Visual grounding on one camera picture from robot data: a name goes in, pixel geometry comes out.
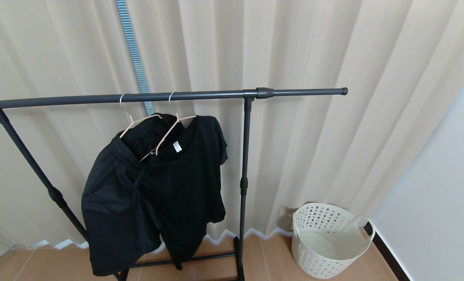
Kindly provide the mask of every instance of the curtain fold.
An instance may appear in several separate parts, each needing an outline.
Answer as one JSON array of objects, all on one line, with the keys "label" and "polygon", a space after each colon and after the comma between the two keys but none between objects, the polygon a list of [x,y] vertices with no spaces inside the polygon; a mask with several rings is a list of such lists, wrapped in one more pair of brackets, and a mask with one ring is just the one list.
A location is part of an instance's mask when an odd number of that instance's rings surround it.
[{"label": "curtain fold", "polygon": [[[252,106],[246,229],[291,230],[308,201],[370,216],[464,82],[464,0],[127,0],[151,92],[348,87]],[[139,92],[115,1],[0,1],[0,100]],[[243,101],[176,101],[228,143],[218,238],[239,230]],[[135,118],[142,103],[125,105]],[[157,112],[173,113],[167,102]],[[5,111],[82,220],[89,169],[129,124],[117,104]],[[83,242],[0,125],[0,254]]]}]

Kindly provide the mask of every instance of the black metal garment rack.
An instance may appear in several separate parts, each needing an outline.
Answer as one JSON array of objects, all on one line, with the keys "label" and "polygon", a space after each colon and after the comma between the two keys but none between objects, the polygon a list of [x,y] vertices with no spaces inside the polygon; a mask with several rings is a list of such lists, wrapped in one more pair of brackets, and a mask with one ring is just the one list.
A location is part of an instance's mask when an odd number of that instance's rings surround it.
[{"label": "black metal garment rack", "polygon": [[[244,281],[243,271],[243,238],[244,238],[244,216],[246,213],[246,190],[248,189],[248,147],[250,142],[250,120],[251,106],[255,98],[272,98],[275,96],[322,96],[330,94],[346,95],[347,88],[338,89],[293,89],[293,90],[274,90],[269,88],[245,89],[237,91],[200,91],[200,92],[175,92],[172,100],[210,100],[215,98],[244,98],[244,139],[243,139],[243,174],[241,177],[241,221],[239,226],[239,237],[234,238],[234,252],[229,254],[215,254],[211,256],[198,256],[191,258],[194,260],[209,260],[211,258],[223,258],[226,256],[235,256],[237,266],[237,280]],[[169,92],[157,94],[125,94],[123,102],[139,102],[139,101],[167,101],[170,97]],[[97,96],[57,96],[51,98],[23,98],[19,100],[0,101],[0,123],[3,125],[8,135],[12,138],[15,145],[18,147],[23,157],[31,168],[36,173],[37,177],[43,182],[50,198],[62,209],[68,219],[75,226],[77,231],[81,233],[86,241],[88,234],[84,226],[74,215],[72,210],[67,206],[62,193],[56,189],[50,180],[46,177],[43,170],[39,167],[36,160],[32,157],[25,144],[22,142],[17,132],[10,123],[7,115],[3,111],[4,108],[15,107],[40,107],[45,105],[79,105],[88,103],[118,103],[120,94],[104,94]],[[156,261],[153,263],[136,263],[114,274],[118,281],[126,281],[130,268],[133,267],[149,267],[151,265],[167,265],[173,263],[171,260]]]}]

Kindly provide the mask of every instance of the perforated basket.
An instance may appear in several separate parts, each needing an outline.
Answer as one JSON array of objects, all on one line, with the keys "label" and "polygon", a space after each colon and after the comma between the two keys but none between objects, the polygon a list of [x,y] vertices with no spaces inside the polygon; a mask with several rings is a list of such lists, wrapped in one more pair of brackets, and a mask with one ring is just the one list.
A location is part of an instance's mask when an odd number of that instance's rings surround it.
[{"label": "perforated basket", "polygon": [[357,226],[362,219],[342,208],[308,203],[293,213],[294,237],[291,252],[300,268],[318,279],[341,273],[364,254],[375,236],[364,238]]}]

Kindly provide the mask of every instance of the clothing label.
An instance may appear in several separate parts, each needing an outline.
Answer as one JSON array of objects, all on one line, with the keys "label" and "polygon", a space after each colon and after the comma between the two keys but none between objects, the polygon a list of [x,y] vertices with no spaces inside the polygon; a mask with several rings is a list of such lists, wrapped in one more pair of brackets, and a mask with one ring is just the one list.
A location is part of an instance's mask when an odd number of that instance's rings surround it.
[{"label": "clothing label", "polygon": [[177,152],[182,151],[182,148],[180,147],[180,144],[178,143],[178,141],[173,144],[173,147],[175,148]]}]

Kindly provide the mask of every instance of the tile floor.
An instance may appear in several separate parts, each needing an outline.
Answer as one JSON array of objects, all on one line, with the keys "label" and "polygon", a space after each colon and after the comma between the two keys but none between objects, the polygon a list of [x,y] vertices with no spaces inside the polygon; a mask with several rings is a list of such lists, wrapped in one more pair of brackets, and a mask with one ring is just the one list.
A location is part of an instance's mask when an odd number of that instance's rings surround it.
[{"label": "tile floor", "polygon": [[[205,240],[197,255],[233,251],[232,238],[220,245]],[[168,252],[146,254],[141,260],[165,260]],[[248,281],[314,281],[305,274],[291,256],[291,237],[274,233],[262,240],[253,233],[244,239],[244,275]],[[226,281],[236,278],[234,257],[193,261],[178,271],[173,265],[131,269],[128,281],[201,280]],[[0,281],[115,281],[113,276],[91,274],[87,249],[66,247],[61,250],[11,250],[0,256]],[[396,277],[374,244],[350,267],[331,281],[396,281]]]}]

